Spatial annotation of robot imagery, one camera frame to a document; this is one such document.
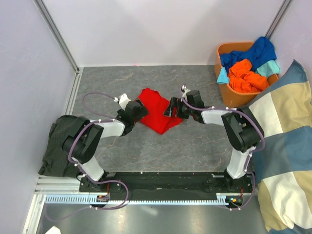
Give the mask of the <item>red t shirt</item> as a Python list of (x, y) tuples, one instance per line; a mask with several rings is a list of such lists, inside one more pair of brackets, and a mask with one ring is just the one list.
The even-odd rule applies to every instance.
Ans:
[(149, 112), (140, 122), (158, 134), (162, 135), (170, 128), (183, 122), (183, 119), (179, 117), (168, 117), (163, 114), (170, 102), (163, 98), (158, 91), (146, 87), (141, 91), (137, 99), (142, 102)]

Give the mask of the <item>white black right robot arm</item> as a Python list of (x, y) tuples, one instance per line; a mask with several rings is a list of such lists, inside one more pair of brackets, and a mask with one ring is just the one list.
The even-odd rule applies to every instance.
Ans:
[(180, 97), (172, 97), (163, 114), (182, 119), (192, 117), (201, 124), (215, 124), (225, 128), (233, 148), (226, 168), (228, 176), (223, 179), (223, 186), (229, 192), (234, 192), (241, 186), (240, 178), (246, 174), (252, 154), (259, 143), (262, 144), (260, 149), (265, 147), (264, 131), (248, 106), (205, 106), (198, 90), (191, 91), (183, 86)]

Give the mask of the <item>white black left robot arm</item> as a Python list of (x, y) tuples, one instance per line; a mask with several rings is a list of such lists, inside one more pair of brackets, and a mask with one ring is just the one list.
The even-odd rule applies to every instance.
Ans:
[(68, 160), (88, 176), (90, 186), (97, 192), (105, 190), (106, 172), (95, 158), (99, 141), (105, 137), (121, 137), (132, 131), (135, 124), (148, 115), (140, 100), (129, 101), (118, 110), (116, 118), (91, 121), (78, 117), (61, 143)]

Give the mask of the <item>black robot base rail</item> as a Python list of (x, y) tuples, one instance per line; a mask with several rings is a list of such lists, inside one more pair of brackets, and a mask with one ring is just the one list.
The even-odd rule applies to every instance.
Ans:
[(132, 192), (135, 189), (147, 191), (165, 189), (202, 190), (208, 193), (250, 193), (252, 179), (244, 175), (231, 179), (226, 172), (110, 172), (102, 181), (116, 180), (117, 183), (94, 184), (82, 177), (80, 192), (114, 192), (122, 189), (123, 182)]

